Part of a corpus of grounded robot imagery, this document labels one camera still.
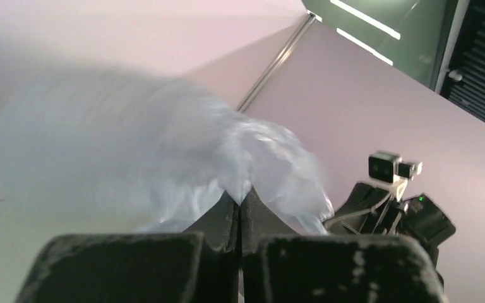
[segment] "white plastic bag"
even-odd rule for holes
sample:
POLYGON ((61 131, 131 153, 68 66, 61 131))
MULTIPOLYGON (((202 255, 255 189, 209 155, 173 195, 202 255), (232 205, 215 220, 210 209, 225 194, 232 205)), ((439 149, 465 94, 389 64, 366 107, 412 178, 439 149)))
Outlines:
POLYGON ((317 168, 286 128, 181 79, 60 70, 0 115, 0 192, 27 216, 146 216, 140 231, 180 232, 254 184, 286 223, 324 234, 333 210, 317 168))

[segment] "plastic bag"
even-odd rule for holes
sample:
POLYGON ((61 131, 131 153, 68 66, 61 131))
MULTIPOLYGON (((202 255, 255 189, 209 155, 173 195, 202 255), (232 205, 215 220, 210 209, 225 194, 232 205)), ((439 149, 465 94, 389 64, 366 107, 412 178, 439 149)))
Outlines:
POLYGON ((224 191, 241 203, 253 184, 291 227, 324 234, 333 209, 321 180, 286 128, 182 79, 59 70, 0 114, 0 193, 27 218, 143 217, 139 231, 180 232, 224 191))

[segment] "camera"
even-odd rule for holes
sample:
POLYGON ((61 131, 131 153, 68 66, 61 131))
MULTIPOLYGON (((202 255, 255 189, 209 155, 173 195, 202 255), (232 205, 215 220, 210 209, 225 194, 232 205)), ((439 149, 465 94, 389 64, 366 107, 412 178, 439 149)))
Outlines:
POLYGON ((421 162, 403 162, 400 155, 377 151, 369 156, 369 177, 393 184, 401 179, 413 180, 421 173, 421 162))

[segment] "black slatted ceiling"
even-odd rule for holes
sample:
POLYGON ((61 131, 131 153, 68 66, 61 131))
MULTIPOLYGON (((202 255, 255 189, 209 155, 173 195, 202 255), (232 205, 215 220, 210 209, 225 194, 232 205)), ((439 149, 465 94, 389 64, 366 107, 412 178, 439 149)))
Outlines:
POLYGON ((472 1, 466 18, 450 63, 462 80, 446 79, 441 94, 485 122, 485 1, 472 1))

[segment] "crumpled plastic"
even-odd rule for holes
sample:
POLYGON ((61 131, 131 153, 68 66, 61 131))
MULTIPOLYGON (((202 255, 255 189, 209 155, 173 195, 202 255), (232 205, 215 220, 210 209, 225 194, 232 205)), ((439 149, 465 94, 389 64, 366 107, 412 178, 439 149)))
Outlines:
POLYGON ((179 78, 55 70, 0 113, 0 193, 26 216, 145 216, 139 232, 180 232, 224 191, 240 204, 253 185, 293 229, 325 234, 319 167, 288 129, 179 78))

